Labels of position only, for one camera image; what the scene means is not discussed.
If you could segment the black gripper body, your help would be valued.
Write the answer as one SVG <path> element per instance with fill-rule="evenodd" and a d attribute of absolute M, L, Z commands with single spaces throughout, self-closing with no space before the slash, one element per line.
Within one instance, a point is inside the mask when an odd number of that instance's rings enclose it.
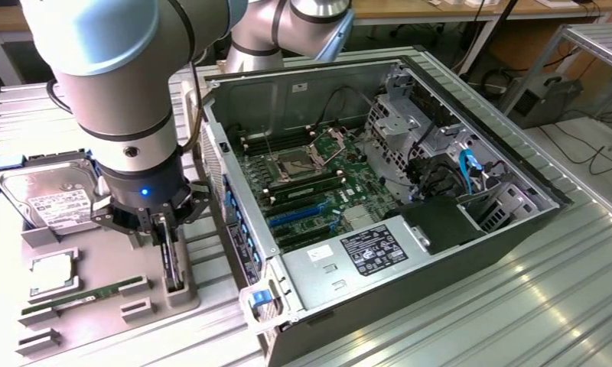
<path fill-rule="evenodd" d="M 193 216 L 193 192 L 177 151 L 148 170 L 116 171 L 102 164 L 98 168 L 110 191 L 110 204 L 98 214 L 110 215 L 112 229 L 124 234 L 146 232 L 153 215 L 162 214 L 172 226 Z"/>

